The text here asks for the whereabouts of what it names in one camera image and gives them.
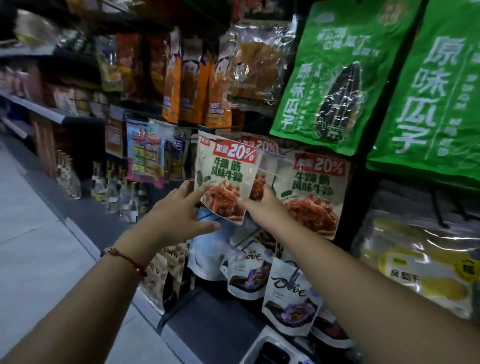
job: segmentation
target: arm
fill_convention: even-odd
[[[216,230],[215,223],[192,218],[206,188],[186,197],[187,187],[159,201],[114,247],[147,266],[161,248]],[[1,364],[103,363],[140,278],[129,262],[105,255]]]
[[[303,227],[270,190],[241,205],[295,257],[367,363],[478,363],[480,331],[470,322]]]

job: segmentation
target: green snack bag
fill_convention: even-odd
[[[270,134],[354,155],[420,3],[314,3]]]
[[[430,1],[368,168],[480,188],[479,19],[480,2]]]

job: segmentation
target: red label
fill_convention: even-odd
[[[240,139],[242,143],[254,146],[267,152],[278,153],[278,144],[273,140],[253,135],[243,135]]]
[[[344,160],[312,153],[295,153],[293,169],[337,177],[344,177],[346,173]]]
[[[257,150],[248,144],[234,142],[233,140],[224,139],[215,144],[213,150],[214,156],[228,159],[239,160],[240,162],[254,164],[257,159]]]
[[[210,145],[210,139],[205,138],[204,136],[200,136],[200,143],[203,144],[204,146],[209,146]]]

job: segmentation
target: hand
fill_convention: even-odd
[[[279,228],[292,222],[297,223],[268,186],[264,188],[261,202],[255,202],[248,198],[239,198],[237,202],[250,213],[257,224],[274,236]]]
[[[179,189],[174,189],[158,201],[148,214],[119,238],[115,247],[121,252],[128,250],[148,264],[161,248],[218,230],[218,222],[199,222],[193,215],[195,204],[210,186],[204,185],[187,195],[188,187],[189,181],[185,181]]]

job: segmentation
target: floor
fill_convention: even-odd
[[[93,258],[20,175],[0,147],[0,358],[92,267]],[[180,364],[130,309],[108,364]]]

